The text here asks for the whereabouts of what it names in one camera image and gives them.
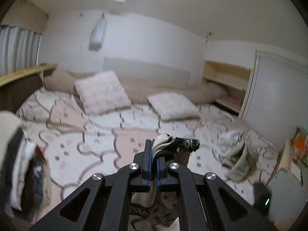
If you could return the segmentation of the beige graffiti print pants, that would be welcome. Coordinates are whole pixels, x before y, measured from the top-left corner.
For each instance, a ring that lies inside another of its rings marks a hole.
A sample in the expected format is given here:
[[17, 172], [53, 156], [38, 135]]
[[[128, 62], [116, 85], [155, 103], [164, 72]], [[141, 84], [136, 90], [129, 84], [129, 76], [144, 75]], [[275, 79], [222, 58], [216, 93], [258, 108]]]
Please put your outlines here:
[[[161, 134], [153, 139], [152, 161], [170, 155], [176, 163], [186, 166], [190, 154], [199, 147], [200, 142], [196, 139]], [[160, 192], [154, 180], [149, 192], [133, 194], [128, 230], [157, 230], [158, 226], [170, 227], [177, 218], [175, 192]]]

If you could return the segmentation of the stack of folded clothes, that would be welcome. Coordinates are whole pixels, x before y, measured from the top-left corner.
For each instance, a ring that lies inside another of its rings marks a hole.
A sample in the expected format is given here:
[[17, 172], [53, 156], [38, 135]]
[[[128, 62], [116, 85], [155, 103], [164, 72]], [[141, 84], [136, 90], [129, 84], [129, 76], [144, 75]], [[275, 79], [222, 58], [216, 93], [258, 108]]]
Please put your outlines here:
[[15, 114], [1, 111], [1, 207], [35, 223], [51, 202], [50, 166]]

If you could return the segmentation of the crumpled olive garment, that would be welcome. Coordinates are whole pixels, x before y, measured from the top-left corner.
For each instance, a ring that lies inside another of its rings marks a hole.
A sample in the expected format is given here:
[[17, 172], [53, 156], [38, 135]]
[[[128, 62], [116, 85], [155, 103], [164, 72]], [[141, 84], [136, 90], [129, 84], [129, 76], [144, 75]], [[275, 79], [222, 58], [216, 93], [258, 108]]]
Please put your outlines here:
[[229, 170], [225, 177], [233, 182], [245, 179], [257, 161], [256, 150], [251, 149], [245, 142], [234, 147], [222, 160], [222, 164]]

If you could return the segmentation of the crumpled white garment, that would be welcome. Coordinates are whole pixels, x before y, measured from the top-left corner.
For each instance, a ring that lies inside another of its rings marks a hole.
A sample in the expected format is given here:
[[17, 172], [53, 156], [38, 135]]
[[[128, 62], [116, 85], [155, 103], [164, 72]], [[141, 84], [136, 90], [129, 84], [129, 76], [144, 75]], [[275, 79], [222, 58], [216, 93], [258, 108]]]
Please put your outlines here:
[[240, 159], [246, 159], [245, 132], [233, 130], [222, 134], [218, 141], [218, 158], [223, 166], [233, 167]]

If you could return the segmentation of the bear pattern bed cover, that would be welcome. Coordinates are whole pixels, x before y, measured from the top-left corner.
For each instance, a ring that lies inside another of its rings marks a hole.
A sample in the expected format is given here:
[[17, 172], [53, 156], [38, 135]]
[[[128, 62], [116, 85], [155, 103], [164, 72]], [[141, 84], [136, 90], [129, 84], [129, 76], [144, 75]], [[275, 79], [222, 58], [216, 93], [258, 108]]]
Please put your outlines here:
[[[251, 206], [253, 184], [266, 184], [274, 171], [278, 154], [272, 144], [240, 120], [213, 105], [198, 106], [199, 118], [161, 121], [149, 104], [134, 104], [108, 114], [87, 115], [73, 95], [40, 88], [17, 110], [27, 137], [44, 152], [50, 166], [51, 202], [34, 223], [45, 217], [93, 174], [115, 174], [133, 163], [143, 152], [146, 140], [161, 134], [196, 139], [197, 151], [189, 156], [187, 168], [193, 173], [215, 173]], [[256, 150], [257, 161], [241, 182], [226, 179], [229, 170], [218, 158], [218, 141], [233, 130], [245, 132], [246, 144]], [[157, 159], [152, 161], [150, 182], [157, 182]], [[181, 230], [179, 218], [170, 227], [157, 230]]]

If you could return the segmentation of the white louvered door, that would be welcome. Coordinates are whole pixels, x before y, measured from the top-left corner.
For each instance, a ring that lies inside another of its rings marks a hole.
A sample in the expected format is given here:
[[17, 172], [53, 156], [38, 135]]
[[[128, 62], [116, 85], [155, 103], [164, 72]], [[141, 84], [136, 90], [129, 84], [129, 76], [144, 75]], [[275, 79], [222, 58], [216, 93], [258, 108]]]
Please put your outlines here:
[[281, 151], [297, 127], [307, 128], [307, 66], [276, 54], [256, 52], [242, 118]]

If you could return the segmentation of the left fluffy white pillow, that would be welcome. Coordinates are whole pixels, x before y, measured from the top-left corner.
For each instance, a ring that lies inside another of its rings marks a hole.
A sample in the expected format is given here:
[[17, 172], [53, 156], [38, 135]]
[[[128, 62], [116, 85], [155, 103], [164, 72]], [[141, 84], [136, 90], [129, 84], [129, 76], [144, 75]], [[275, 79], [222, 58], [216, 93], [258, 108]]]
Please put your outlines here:
[[78, 79], [75, 89], [88, 115], [99, 115], [131, 106], [124, 88], [113, 71]]

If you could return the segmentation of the fluffy white pillow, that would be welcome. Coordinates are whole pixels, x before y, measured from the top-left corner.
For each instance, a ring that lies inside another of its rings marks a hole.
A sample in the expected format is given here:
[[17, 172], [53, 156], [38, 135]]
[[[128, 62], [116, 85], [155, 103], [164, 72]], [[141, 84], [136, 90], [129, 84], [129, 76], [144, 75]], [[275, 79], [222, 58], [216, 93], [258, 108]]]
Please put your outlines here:
[[113, 71], [78, 79], [75, 89], [88, 115], [99, 115], [131, 106], [124, 88]]
[[182, 94], [158, 93], [148, 96], [147, 99], [161, 121], [199, 118], [198, 107]]

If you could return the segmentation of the right fluffy white pillow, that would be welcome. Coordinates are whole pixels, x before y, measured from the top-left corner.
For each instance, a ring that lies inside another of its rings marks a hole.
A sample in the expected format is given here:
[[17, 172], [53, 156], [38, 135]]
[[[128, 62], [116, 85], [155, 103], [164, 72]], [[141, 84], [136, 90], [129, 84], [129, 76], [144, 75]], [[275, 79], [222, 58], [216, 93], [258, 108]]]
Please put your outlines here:
[[182, 94], [158, 93], [148, 96], [147, 99], [161, 121], [199, 118], [198, 107]]

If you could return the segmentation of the beige long bolster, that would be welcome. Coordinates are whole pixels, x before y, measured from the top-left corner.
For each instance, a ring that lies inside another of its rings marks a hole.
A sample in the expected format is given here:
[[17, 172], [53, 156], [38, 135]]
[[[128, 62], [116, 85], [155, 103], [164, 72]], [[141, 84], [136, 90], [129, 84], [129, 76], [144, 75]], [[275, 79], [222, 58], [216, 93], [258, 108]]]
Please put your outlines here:
[[[58, 67], [45, 72], [43, 83], [48, 90], [66, 92], [77, 96], [74, 82], [93, 75], [94, 73], [74, 73]], [[149, 79], [127, 77], [119, 77], [118, 79], [133, 104], [147, 104], [148, 96], [165, 92], [182, 94], [197, 105], [211, 104], [215, 99], [228, 95], [226, 88], [214, 82], [176, 88], [161, 85]]]

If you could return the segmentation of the wooden bed shelf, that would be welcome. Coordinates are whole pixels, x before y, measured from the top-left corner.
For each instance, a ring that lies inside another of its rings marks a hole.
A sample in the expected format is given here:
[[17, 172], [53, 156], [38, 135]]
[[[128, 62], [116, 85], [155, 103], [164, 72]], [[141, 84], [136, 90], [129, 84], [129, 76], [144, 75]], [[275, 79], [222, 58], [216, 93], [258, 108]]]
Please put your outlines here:
[[1, 76], [1, 110], [15, 113], [31, 94], [43, 87], [44, 72], [56, 68], [57, 64], [42, 64]]

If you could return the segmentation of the grey curtain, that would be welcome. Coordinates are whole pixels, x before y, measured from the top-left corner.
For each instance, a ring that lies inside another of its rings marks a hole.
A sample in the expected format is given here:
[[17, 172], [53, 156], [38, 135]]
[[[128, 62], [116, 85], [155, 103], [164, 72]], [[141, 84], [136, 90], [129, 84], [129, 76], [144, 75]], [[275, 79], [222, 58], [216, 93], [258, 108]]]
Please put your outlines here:
[[41, 38], [32, 30], [1, 25], [1, 76], [37, 66]]

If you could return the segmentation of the cream wall niche shelf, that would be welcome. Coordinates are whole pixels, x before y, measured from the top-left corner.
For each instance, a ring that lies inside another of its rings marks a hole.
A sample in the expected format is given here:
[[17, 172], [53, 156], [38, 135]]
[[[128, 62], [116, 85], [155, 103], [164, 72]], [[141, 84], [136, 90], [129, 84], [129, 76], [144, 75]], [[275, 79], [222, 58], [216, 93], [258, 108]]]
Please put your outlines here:
[[233, 64], [204, 62], [203, 79], [222, 85], [228, 92], [215, 102], [242, 117], [249, 97], [254, 69]]

